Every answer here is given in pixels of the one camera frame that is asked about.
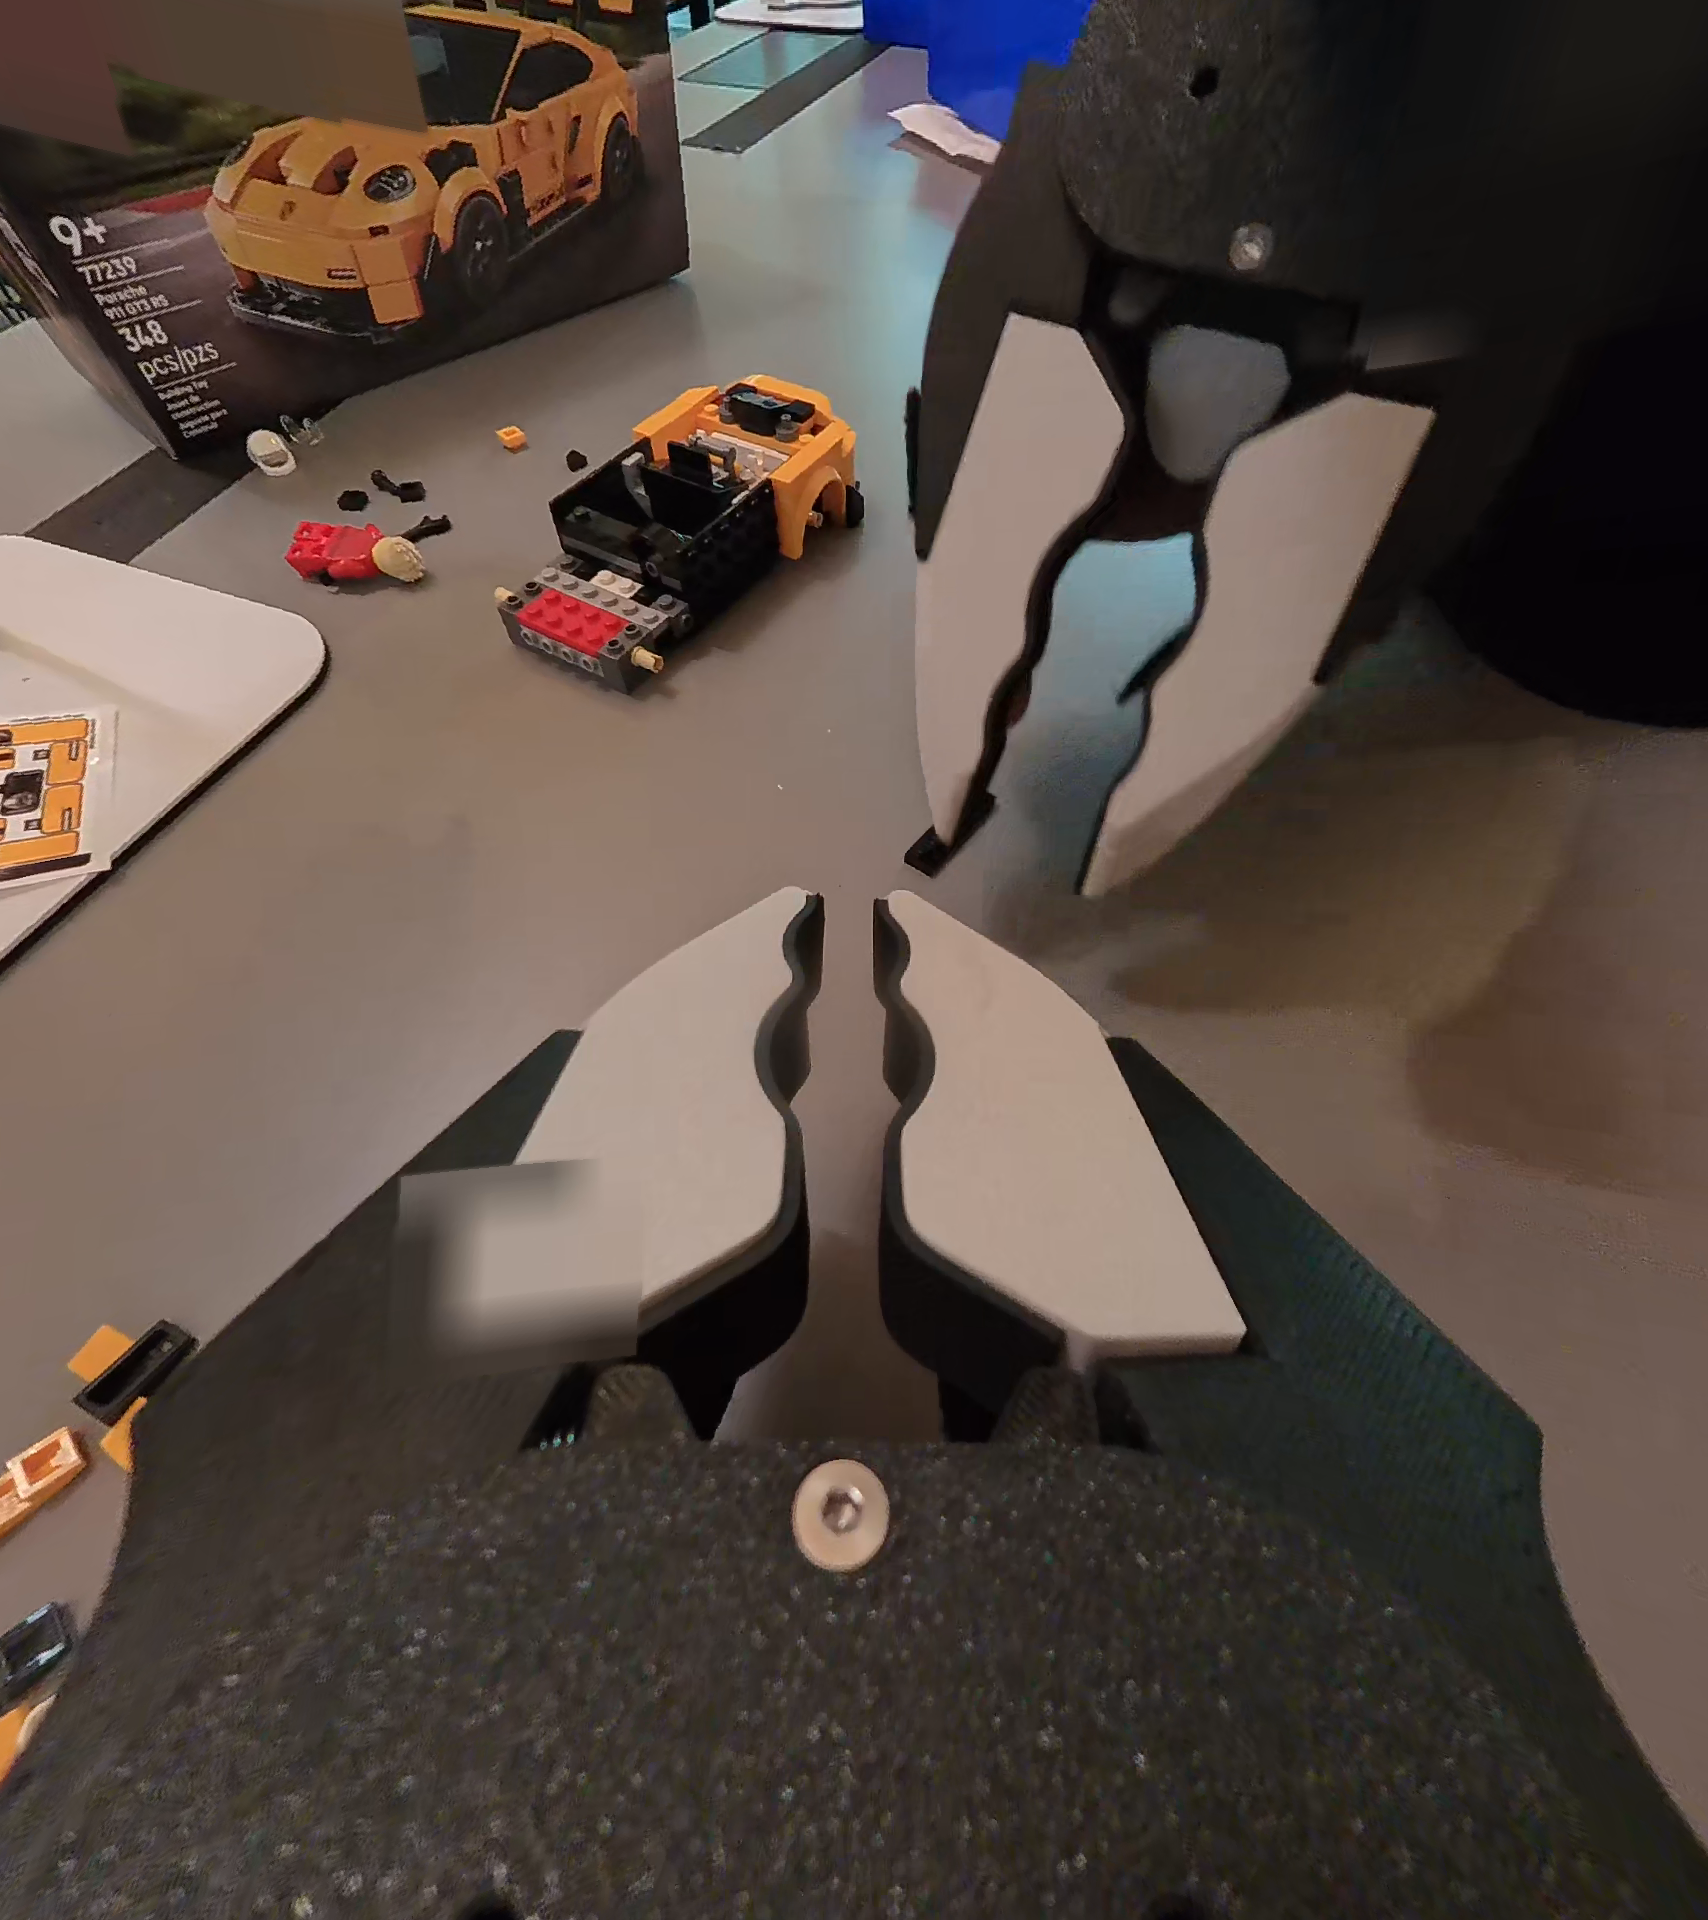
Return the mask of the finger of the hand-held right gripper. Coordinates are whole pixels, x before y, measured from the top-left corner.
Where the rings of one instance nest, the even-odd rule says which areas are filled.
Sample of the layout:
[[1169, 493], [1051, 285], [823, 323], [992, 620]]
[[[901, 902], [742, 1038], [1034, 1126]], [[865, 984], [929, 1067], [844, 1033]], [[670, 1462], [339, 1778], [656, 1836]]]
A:
[[1332, 396], [1238, 443], [1196, 540], [1196, 615], [1077, 879], [1097, 899], [1202, 826], [1292, 730], [1435, 412]]
[[1129, 408], [1079, 323], [1009, 313], [913, 568], [913, 725], [954, 855], [996, 808], [1070, 557], [1115, 491]]

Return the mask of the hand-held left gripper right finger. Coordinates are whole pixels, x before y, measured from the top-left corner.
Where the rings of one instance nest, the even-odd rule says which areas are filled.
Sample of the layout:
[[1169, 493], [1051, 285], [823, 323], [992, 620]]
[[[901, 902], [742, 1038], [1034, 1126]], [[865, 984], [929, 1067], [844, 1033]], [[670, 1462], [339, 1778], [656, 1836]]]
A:
[[1105, 1030], [912, 890], [871, 904], [882, 1075], [878, 1298], [986, 1437], [1024, 1377], [1238, 1351], [1247, 1326]]

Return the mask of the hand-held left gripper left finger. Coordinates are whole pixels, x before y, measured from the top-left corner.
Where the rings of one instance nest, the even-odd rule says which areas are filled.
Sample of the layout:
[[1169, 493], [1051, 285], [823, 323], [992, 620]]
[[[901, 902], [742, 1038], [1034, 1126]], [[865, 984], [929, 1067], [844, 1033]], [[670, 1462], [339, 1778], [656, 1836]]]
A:
[[625, 1356], [672, 1381], [693, 1431], [797, 1332], [809, 1073], [826, 902], [781, 885], [673, 948], [578, 1031], [518, 1166], [582, 1162], [633, 1254]]

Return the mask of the orange and black lego car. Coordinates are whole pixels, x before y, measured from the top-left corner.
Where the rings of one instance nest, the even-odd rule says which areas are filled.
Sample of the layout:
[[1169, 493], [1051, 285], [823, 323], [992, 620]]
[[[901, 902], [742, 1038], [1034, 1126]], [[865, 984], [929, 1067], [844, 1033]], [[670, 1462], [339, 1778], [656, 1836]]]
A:
[[558, 553], [493, 590], [506, 639], [618, 693], [670, 660], [813, 531], [853, 529], [857, 433], [790, 379], [687, 387], [549, 500]]

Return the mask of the red lego minifigure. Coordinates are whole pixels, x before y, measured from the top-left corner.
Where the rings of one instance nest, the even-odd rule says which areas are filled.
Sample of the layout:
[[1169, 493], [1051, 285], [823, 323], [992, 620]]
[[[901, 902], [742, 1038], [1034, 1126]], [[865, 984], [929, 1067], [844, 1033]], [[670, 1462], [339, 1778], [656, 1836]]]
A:
[[427, 565], [413, 540], [382, 531], [375, 524], [300, 521], [284, 562], [308, 583], [362, 588], [375, 583], [420, 586]]

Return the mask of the lego set cardboard box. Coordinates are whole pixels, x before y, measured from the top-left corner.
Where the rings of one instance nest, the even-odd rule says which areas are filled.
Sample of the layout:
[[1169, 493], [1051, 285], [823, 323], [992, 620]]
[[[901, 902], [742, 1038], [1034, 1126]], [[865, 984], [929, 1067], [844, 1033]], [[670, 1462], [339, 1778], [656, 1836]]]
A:
[[173, 459], [690, 262], [670, 4], [1, 4], [0, 276]]

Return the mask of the pile of loose lego pieces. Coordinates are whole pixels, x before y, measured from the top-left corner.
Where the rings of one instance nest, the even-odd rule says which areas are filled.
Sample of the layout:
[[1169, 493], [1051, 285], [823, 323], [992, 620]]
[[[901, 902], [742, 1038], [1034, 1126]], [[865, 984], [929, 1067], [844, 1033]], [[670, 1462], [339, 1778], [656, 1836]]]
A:
[[[145, 1405], [197, 1354], [200, 1338], [162, 1317], [142, 1333], [99, 1326], [66, 1361], [77, 1380], [77, 1422], [52, 1427], [0, 1471], [0, 1545], [63, 1499], [99, 1463], [134, 1470], [134, 1431]], [[74, 1608], [45, 1600], [0, 1632], [0, 1786], [49, 1712], [74, 1660]]]

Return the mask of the white paper sheets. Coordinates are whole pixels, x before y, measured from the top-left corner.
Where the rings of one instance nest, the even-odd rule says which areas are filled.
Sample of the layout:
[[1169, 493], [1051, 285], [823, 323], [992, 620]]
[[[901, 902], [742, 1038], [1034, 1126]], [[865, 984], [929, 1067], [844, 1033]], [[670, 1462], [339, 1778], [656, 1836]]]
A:
[[969, 125], [957, 111], [934, 100], [889, 108], [887, 116], [906, 136], [965, 166], [987, 167], [1002, 149], [997, 137]]

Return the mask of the large blue plastic bin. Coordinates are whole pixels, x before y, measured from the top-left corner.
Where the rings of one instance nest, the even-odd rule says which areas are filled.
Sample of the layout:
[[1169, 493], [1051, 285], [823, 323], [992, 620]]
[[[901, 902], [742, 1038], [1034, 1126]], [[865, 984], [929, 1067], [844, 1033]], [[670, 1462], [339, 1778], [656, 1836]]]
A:
[[1089, 1], [861, 1], [868, 40], [928, 54], [934, 91], [1013, 88], [1071, 54]]

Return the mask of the white book stand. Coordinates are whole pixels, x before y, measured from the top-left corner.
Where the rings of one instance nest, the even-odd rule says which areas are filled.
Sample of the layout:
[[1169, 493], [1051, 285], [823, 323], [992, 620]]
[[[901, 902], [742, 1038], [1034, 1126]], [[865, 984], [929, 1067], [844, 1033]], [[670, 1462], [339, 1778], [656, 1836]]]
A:
[[115, 711], [107, 868], [0, 891], [0, 967], [317, 684], [312, 622], [27, 536], [0, 536], [0, 715]]

